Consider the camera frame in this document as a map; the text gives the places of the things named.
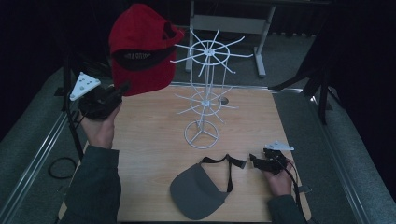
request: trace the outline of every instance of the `red baseball cap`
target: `red baseball cap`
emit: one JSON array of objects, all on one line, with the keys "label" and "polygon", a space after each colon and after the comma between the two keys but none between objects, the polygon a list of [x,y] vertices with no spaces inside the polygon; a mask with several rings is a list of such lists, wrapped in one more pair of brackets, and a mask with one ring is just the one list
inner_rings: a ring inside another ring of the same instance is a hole
[{"label": "red baseball cap", "polygon": [[174,75],[176,46],[184,37],[170,21],[144,4],[132,4],[114,23],[109,37],[116,89],[129,82],[123,95],[167,87]]}]

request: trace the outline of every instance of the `white wire display rack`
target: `white wire display rack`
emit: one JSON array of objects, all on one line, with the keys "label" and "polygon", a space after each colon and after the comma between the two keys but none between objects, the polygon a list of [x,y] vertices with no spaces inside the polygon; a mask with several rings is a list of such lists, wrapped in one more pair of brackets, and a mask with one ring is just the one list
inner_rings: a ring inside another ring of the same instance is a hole
[{"label": "white wire display rack", "polygon": [[[217,41],[217,37],[219,35],[219,29],[216,32],[213,40],[201,40],[192,29],[190,29],[191,34],[196,38],[197,42],[192,44],[189,47],[176,45],[177,47],[186,48],[190,51],[190,56],[184,59],[180,59],[177,61],[172,61],[172,63],[180,63],[189,59],[192,59],[194,62],[200,64],[201,70],[198,74],[200,77],[203,73],[205,73],[205,81],[204,85],[198,85],[193,83],[193,71],[191,69],[191,95],[190,97],[180,96],[177,97],[186,99],[190,101],[190,108],[179,112],[178,114],[183,114],[187,111],[194,111],[199,115],[199,119],[191,122],[187,125],[184,131],[184,137],[186,141],[192,146],[196,148],[209,148],[213,147],[218,139],[219,139],[219,131],[216,128],[216,125],[208,120],[205,117],[207,116],[216,116],[222,123],[225,123],[218,112],[222,107],[228,108],[237,108],[237,106],[229,106],[226,105],[228,103],[228,99],[223,95],[230,91],[232,87],[229,87],[228,90],[224,90],[225,86],[225,77],[227,72],[235,74],[235,71],[232,71],[228,66],[228,59],[232,56],[234,57],[251,57],[250,55],[239,55],[239,54],[231,54],[229,46],[234,45],[244,39],[244,37],[229,43],[222,44]],[[215,76],[215,67],[218,65],[222,65],[224,68],[223,79],[220,86],[220,93],[213,92],[213,80]],[[199,138],[202,138],[205,135],[205,138],[209,138],[210,141],[200,142]]]}]

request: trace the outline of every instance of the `black strap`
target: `black strap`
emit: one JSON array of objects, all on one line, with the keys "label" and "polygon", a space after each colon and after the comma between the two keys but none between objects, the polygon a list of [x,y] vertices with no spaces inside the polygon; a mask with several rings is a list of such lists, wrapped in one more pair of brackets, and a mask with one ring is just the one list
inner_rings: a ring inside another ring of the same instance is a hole
[{"label": "black strap", "polygon": [[227,192],[230,193],[231,191],[233,191],[233,180],[231,178],[231,167],[232,167],[232,164],[237,166],[237,167],[239,167],[239,168],[241,168],[241,169],[244,169],[245,165],[247,163],[246,161],[240,161],[240,160],[238,160],[236,158],[233,158],[233,157],[231,157],[230,155],[227,154],[227,155],[225,155],[225,157],[223,159],[221,159],[219,161],[213,160],[213,159],[208,158],[208,157],[204,157],[200,161],[200,164],[202,164],[202,163],[219,163],[219,162],[222,162],[224,160],[228,161],[229,176],[228,176]]}]

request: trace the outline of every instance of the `white triangular tag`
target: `white triangular tag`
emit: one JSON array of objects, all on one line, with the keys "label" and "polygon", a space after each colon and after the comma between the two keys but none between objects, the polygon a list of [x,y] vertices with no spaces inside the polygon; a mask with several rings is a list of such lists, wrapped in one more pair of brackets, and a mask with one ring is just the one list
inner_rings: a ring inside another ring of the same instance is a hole
[{"label": "white triangular tag", "polygon": [[82,72],[79,73],[75,88],[70,94],[70,100],[75,101],[85,93],[93,90],[95,87],[100,85],[100,80],[97,78],[90,77]]},{"label": "white triangular tag", "polygon": [[283,143],[281,143],[279,141],[275,141],[275,142],[273,142],[271,144],[266,144],[265,148],[272,149],[272,150],[287,150],[287,151],[293,151],[294,150],[294,147],[290,147],[290,146],[288,146],[286,144],[283,144]]}]

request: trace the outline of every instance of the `table surface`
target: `table surface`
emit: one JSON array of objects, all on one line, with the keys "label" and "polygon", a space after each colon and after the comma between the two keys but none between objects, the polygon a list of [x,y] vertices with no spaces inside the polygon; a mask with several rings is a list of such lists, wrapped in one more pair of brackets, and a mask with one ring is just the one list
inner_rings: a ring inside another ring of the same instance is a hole
[{"label": "table surface", "polygon": [[[222,91],[213,89],[217,95]],[[233,191],[218,210],[201,221],[270,222],[266,202],[272,195],[261,171],[252,166],[248,155],[263,158],[265,144],[288,143],[272,93],[259,88],[232,88],[226,92],[224,96],[229,100],[226,106],[233,108],[222,106],[217,113],[219,117],[205,117],[219,132],[216,144],[207,149],[192,147],[184,136],[189,123],[200,118],[190,109],[190,100],[177,97],[190,95],[191,87],[169,86],[124,97],[113,142],[113,148],[120,150],[122,194],[118,220],[190,221],[171,198],[171,182],[203,157],[219,160],[230,154],[247,161],[247,165],[245,169],[233,166]],[[213,141],[205,134],[199,138],[202,144]],[[292,159],[289,151],[284,154]],[[227,165],[226,161],[203,165],[221,191],[227,189]],[[311,213],[303,194],[301,200],[305,217],[309,219]]]}]

